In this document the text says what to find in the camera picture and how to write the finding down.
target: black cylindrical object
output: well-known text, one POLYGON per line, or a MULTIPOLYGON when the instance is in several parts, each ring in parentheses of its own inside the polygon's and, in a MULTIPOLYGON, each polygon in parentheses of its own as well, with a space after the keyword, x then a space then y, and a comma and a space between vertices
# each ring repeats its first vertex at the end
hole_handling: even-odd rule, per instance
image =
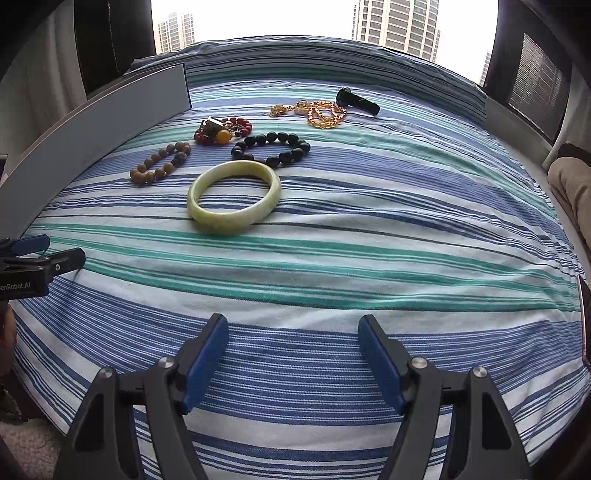
POLYGON ((352 106, 358 108, 359 110, 363 110, 364 112, 370 113, 373 116, 379 113, 379 105, 377 103, 370 102, 359 95, 355 95, 348 87, 344 87, 339 90, 339 93, 336 94, 335 101, 337 105, 343 108, 352 106))

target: high-rise building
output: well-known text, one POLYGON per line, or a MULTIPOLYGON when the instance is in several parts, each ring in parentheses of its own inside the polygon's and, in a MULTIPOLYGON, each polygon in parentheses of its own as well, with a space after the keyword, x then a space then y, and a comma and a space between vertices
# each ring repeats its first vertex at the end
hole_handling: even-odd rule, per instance
POLYGON ((357 5, 353 5, 353 31, 351 32, 351 40, 355 40, 355 22, 357 21, 357 5))
POLYGON ((170 14, 154 31, 156 53, 179 51, 195 43, 193 14, 170 14))
POLYGON ((353 39, 435 61, 439 0, 359 0, 353 39))
POLYGON ((484 61, 484 67, 482 69, 482 75, 480 76, 480 86, 484 87, 484 81, 486 79, 486 74, 488 73, 488 66, 491 62, 491 52, 486 52, 486 59, 484 61))

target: beige cushion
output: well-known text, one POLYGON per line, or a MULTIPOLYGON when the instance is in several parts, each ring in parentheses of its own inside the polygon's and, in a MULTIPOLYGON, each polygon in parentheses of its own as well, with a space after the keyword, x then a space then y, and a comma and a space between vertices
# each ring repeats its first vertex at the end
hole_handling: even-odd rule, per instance
POLYGON ((548 171, 548 183, 591 248, 591 167, 578 158, 557 158, 548 171))

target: bracelet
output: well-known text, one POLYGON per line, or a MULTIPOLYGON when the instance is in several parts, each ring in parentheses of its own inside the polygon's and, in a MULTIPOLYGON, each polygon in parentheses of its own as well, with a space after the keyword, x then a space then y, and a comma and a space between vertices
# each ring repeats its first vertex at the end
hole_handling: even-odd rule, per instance
POLYGON ((185 160, 187 160, 187 156, 190 153, 191 145, 189 145, 188 142, 168 144, 166 148, 161 148, 158 150, 158 153, 152 154, 151 157, 146 158, 143 163, 140 163, 137 167, 131 170, 129 172, 131 181, 137 185, 143 185, 144 183, 154 183, 156 180, 163 179, 165 175, 174 172, 175 168, 180 167, 185 160), (175 150, 177 151, 177 154, 174 156, 174 159, 165 163, 164 167, 157 168, 154 171, 146 171, 148 168, 152 168, 158 160, 168 157, 168 155, 175 150))
POLYGON ((315 128, 334 128, 343 121, 347 110, 335 102, 328 100, 317 100, 308 102, 300 100, 295 105, 273 105, 271 116, 285 115, 287 112, 295 112, 298 115, 307 115, 308 123, 315 128), (325 115, 321 110, 330 111, 331 116, 325 115))
POLYGON ((281 182, 277 174, 265 164, 248 161, 229 161, 202 173, 187 192, 187 208, 193 219, 213 233, 236 233, 260 222, 276 207, 281 196, 281 182), (214 182, 232 176, 250 175, 269 185, 269 192, 254 205, 237 212, 213 213, 199 206, 199 198, 214 182))
POLYGON ((223 118, 218 120, 212 116, 203 120, 193 139, 200 145, 213 143, 226 144, 232 137, 245 137, 252 131, 252 124, 243 118, 223 118))
POLYGON ((306 140, 302 140, 296 134, 286 134, 285 132, 269 132, 267 135, 252 135, 246 137, 244 140, 237 141, 232 147, 232 159, 233 160, 254 160, 254 155, 251 153, 244 153, 247 148, 256 145, 265 145, 269 142, 273 144, 275 140, 279 140, 280 143, 286 143, 293 147, 291 151, 281 152, 278 156, 268 157, 265 160, 265 164, 271 168, 277 168, 279 163, 287 166, 293 162, 300 161, 305 154, 310 151, 310 144, 306 140))

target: wall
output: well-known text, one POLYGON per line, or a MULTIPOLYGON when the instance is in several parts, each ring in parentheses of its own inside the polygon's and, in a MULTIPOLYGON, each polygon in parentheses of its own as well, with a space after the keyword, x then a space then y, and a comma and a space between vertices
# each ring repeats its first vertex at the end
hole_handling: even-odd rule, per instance
POLYGON ((542 165, 552 148, 527 122, 490 97, 486 99, 485 128, 537 165, 542 165))

